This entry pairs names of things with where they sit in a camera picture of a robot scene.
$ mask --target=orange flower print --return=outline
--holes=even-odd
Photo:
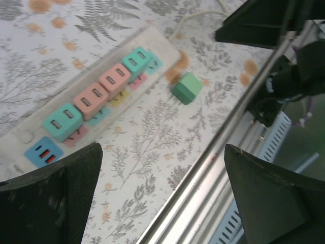
[[[43,28],[41,28],[38,24],[30,23],[26,26],[27,30],[30,33],[30,36],[34,34],[39,34],[41,36],[44,36]]]
[[[72,62],[73,65],[78,69],[78,70],[82,70],[85,66],[83,64],[83,62],[81,62],[79,59],[74,58],[74,61]]]
[[[244,69],[249,75],[256,75],[258,73],[257,64],[251,59],[245,62]]]
[[[103,190],[102,192],[106,192],[106,195],[107,195],[109,192],[114,192],[116,190],[117,190],[117,188],[112,189],[112,184],[107,183],[105,185],[105,190]]]
[[[250,76],[248,74],[241,74],[239,81],[243,86],[248,86],[250,84]]]
[[[188,56],[186,52],[179,50],[179,53],[181,54],[181,59],[175,64],[175,68],[178,69],[186,69],[188,67]]]
[[[54,4],[65,5],[72,2],[72,0],[51,0]]]
[[[66,42],[64,44],[64,46],[66,47],[67,50],[70,50],[70,51],[76,51],[77,50],[77,46],[73,42]]]
[[[37,51],[39,54],[47,54],[47,46],[40,45],[38,48],[34,48],[31,51]]]
[[[49,0],[29,0],[28,7],[34,13],[44,14],[50,11],[51,2]]]
[[[77,49],[81,49],[80,47],[78,47],[77,45],[77,39],[74,40],[69,40],[66,35],[63,35],[62,37],[62,43],[64,45],[64,47],[69,50],[69,51],[77,51]]]
[[[176,68],[172,68],[166,73],[166,80],[170,84],[176,84],[181,79],[181,75]]]
[[[62,29],[63,27],[65,27],[66,22],[62,18],[55,18],[51,20],[51,24],[54,28]]]

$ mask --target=pink usb charger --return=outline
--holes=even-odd
[[[109,99],[109,93],[98,83],[89,86],[73,99],[74,105],[82,112],[85,121],[98,113]]]
[[[122,64],[114,65],[100,77],[100,84],[108,91],[109,100],[123,91],[131,78],[131,73]]]

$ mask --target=green charger block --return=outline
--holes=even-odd
[[[174,86],[172,94],[183,104],[187,105],[194,101],[202,88],[203,84],[192,73],[187,73],[180,82]]]

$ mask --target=white cable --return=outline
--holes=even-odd
[[[169,41],[171,41],[172,39],[174,39],[177,34],[179,33],[180,29],[182,28],[183,24],[185,23],[185,21],[187,21],[188,19],[192,19],[195,17],[198,17],[200,15],[205,15],[205,14],[219,14],[219,15],[223,15],[224,17],[228,17],[229,16],[229,9],[226,6],[226,4],[223,2],[223,0],[218,0],[219,4],[221,5],[221,7],[223,8],[224,12],[221,11],[213,11],[213,10],[207,10],[207,11],[202,11],[199,13],[195,13],[195,14],[191,14],[191,15],[187,15],[185,17],[183,17],[181,19],[181,21],[178,23],[178,25],[176,26],[175,30],[173,31],[173,34],[168,38]]]

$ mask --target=red usb port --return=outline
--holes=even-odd
[[[48,150],[48,149],[46,149],[44,152],[42,152],[41,154],[40,154],[40,158],[42,159],[42,158],[44,158],[46,155],[48,155],[50,153],[50,151]]]
[[[45,160],[45,162],[47,164],[51,163],[53,160],[55,159],[55,156],[54,155],[51,155],[47,160]]]

